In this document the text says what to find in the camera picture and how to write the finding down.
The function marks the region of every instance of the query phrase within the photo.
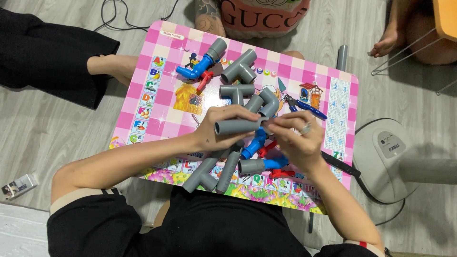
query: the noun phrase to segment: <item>gray elbow fitting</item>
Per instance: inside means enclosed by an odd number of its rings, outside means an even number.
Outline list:
[[[218,185],[216,186],[217,191],[223,193],[227,191],[230,181],[232,180],[233,173],[235,173],[235,168],[238,164],[239,156],[241,155],[243,148],[243,140],[239,140],[230,148],[230,153],[228,154],[227,160],[225,161],[221,177],[219,178]]]
[[[246,133],[258,130],[261,123],[268,119],[268,117],[260,117],[257,121],[245,119],[221,120],[214,124],[214,131],[216,131],[216,135]]]
[[[222,80],[225,83],[231,83],[239,76],[245,84],[250,84],[257,76],[250,67],[255,59],[257,59],[255,52],[252,49],[248,49],[222,72]]]
[[[239,160],[238,162],[238,173],[241,175],[262,173],[263,171],[265,171],[263,159]]]
[[[216,62],[217,59],[219,59],[222,55],[222,53],[227,49],[227,44],[225,41],[218,37],[216,41],[209,47],[208,52],[206,52],[211,59],[213,59],[213,62]]]
[[[244,106],[243,96],[255,93],[254,85],[221,85],[219,88],[221,96],[232,98],[232,104]]]
[[[257,94],[253,94],[251,99],[244,106],[248,111],[253,113],[258,113],[260,108],[262,108],[263,99]]]
[[[214,190],[218,180],[212,177],[209,172],[214,168],[218,159],[226,150],[227,149],[212,152],[211,157],[202,161],[200,166],[198,166],[198,168],[190,175],[184,184],[182,184],[182,187],[189,193],[192,193],[200,184],[202,184],[209,191]]]
[[[279,108],[279,100],[273,92],[265,88],[260,94],[263,101],[265,102],[265,106],[259,111],[259,113],[264,117],[273,117],[276,114]]]

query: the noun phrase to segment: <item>pink table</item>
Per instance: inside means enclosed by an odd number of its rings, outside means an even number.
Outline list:
[[[230,104],[220,99],[219,77],[196,94],[196,81],[186,81],[175,72],[185,66],[194,53],[199,60],[217,36],[166,21],[151,25],[138,64],[117,120],[110,149],[122,145],[166,139],[195,131],[211,106]],[[280,99],[278,115],[290,112],[283,100],[288,93],[318,107],[328,116],[321,122],[325,128],[322,150],[352,163],[352,148],[356,121],[358,79],[349,73],[312,62],[278,54],[263,48],[223,38],[228,48],[221,59],[226,68],[247,49],[257,53],[252,69],[258,75],[254,81],[257,91],[269,88]],[[287,87],[280,88],[278,78]],[[266,145],[273,139],[267,139]],[[275,148],[267,158],[280,154]],[[143,171],[141,178],[181,186],[205,158],[206,153],[177,156]],[[224,166],[221,158],[211,171],[218,178]],[[289,165],[283,170],[297,171]],[[332,168],[333,173],[349,189],[351,177]],[[302,174],[271,180],[270,171],[252,176],[239,176],[235,171],[226,195],[280,205],[316,213],[325,213],[319,193]]]

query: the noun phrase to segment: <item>pliers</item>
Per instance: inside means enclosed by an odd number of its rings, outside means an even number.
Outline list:
[[[319,111],[318,109],[316,109],[316,108],[312,107],[311,105],[306,104],[306,103],[304,103],[302,101],[295,100],[289,94],[286,94],[286,101],[289,104],[289,110],[291,112],[296,112],[297,108],[295,106],[298,106],[302,110],[311,111],[314,116],[316,116],[316,117],[318,117],[318,118],[320,118],[322,120],[326,120],[327,119],[327,116],[325,114],[323,114],[321,111]]]

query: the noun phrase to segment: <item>metal chair leg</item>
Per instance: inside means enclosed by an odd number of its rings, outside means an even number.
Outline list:
[[[440,90],[438,90],[438,91],[436,92],[436,95],[437,95],[437,96],[440,96],[440,95],[441,95],[441,92],[443,92],[446,88],[448,88],[448,87],[450,87],[450,86],[452,86],[452,85],[454,85],[454,84],[456,84],[456,83],[457,83],[457,80],[455,80],[454,82],[451,82],[451,83],[447,84],[447,86],[445,86],[445,87],[441,88]]]
[[[393,64],[391,64],[391,65],[389,65],[389,66],[387,66],[386,68],[384,68],[384,69],[382,69],[382,70],[379,70],[379,68],[382,67],[384,64],[386,64],[387,62],[389,62],[389,61],[392,60],[393,58],[397,57],[397,55],[401,54],[401,53],[404,52],[406,49],[410,48],[412,45],[414,45],[415,43],[419,42],[421,39],[425,38],[428,34],[434,32],[435,30],[436,30],[436,28],[433,28],[432,30],[430,30],[429,32],[427,32],[424,36],[421,36],[421,37],[418,38],[416,41],[412,42],[409,46],[405,47],[403,50],[401,50],[400,52],[398,52],[396,55],[394,55],[394,56],[392,56],[391,58],[389,58],[389,60],[383,62],[383,64],[379,65],[377,68],[375,68],[375,69],[372,71],[372,73],[371,73],[372,76],[377,75],[377,74],[379,74],[380,72],[387,70],[388,68],[390,68],[390,67],[396,65],[397,63],[399,63],[399,62],[401,62],[401,61],[403,61],[403,60],[409,58],[409,57],[412,56],[413,54],[415,54],[415,53],[417,53],[417,52],[419,52],[419,51],[421,51],[421,50],[423,50],[423,49],[425,49],[425,48],[427,48],[427,47],[433,45],[434,43],[440,41],[441,38],[439,38],[439,39],[437,39],[437,40],[431,42],[430,44],[428,44],[428,45],[424,46],[423,48],[421,48],[421,49],[415,51],[414,53],[412,53],[412,54],[410,54],[410,55],[404,57],[403,59],[401,59],[401,60],[399,60],[399,61],[397,61],[397,62],[395,62],[395,63],[393,63]]]

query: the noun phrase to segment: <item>checkered pink pattern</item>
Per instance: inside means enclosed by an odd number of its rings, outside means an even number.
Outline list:
[[[203,97],[204,102],[200,115],[173,108],[176,102],[175,92],[183,83],[182,81],[185,81],[183,77],[175,73],[176,67],[186,65],[189,62],[191,53],[196,53],[197,59],[201,58],[216,38],[217,36],[215,35],[166,21],[157,21],[152,24],[146,36],[143,49],[141,50],[119,119],[117,120],[114,137],[119,137],[121,142],[123,141],[128,144],[131,142],[130,137],[132,134],[143,136],[143,142],[180,136],[195,131],[197,121],[202,121],[206,110],[210,106],[229,104],[230,101],[220,99],[218,87],[221,82],[218,77],[215,77],[206,85],[203,92],[205,96]],[[324,91],[320,99],[320,110],[323,113],[327,113],[329,107],[331,78],[337,78],[350,83],[344,162],[351,165],[358,94],[358,79],[354,75],[240,43],[235,40],[223,39],[228,46],[226,54],[223,56],[226,60],[236,60],[249,48],[256,52],[257,59],[253,66],[256,69],[261,68],[264,71],[264,73],[257,75],[254,82],[256,89],[262,90],[266,86],[274,90],[277,89],[279,77],[287,87],[283,93],[288,93],[292,97],[299,99],[300,85],[305,82],[315,82]],[[152,65],[154,64],[154,56],[166,58],[166,61],[163,67],[156,69],[161,72],[156,91],[147,93],[145,91],[146,84],[148,81],[154,82],[154,80],[148,79]],[[153,98],[154,100],[150,104],[151,106],[141,105],[142,102],[145,102],[143,99],[148,98]],[[139,116],[145,111],[144,109],[139,109],[140,107],[149,110],[148,118],[141,118]],[[286,112],[290,111],[288,105],[284,103],[278,115]],[[325,121],[322,122],[322,126],[326,128]],[[323,148],[323,150],[332,154],[332,151],[329,149]],[[347,189],[349,189],[350,181],[350,176],[343,173],[342,183]]]

